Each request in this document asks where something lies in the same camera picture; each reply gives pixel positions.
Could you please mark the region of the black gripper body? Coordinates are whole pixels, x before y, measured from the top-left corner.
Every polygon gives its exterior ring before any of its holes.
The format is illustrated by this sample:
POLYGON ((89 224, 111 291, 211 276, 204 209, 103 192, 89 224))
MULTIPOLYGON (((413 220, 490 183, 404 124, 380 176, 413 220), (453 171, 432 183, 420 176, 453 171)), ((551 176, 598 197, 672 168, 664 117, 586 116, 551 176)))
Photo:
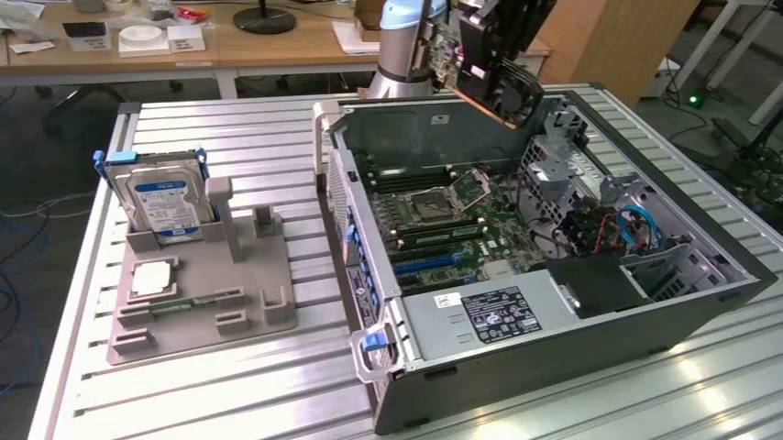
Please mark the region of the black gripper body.
POLYGON ((506 58, 515 59, 520 51, 527 51, 555 5, 555 0, 508 0, 498 3, 495 39, 499 53, 506 58))

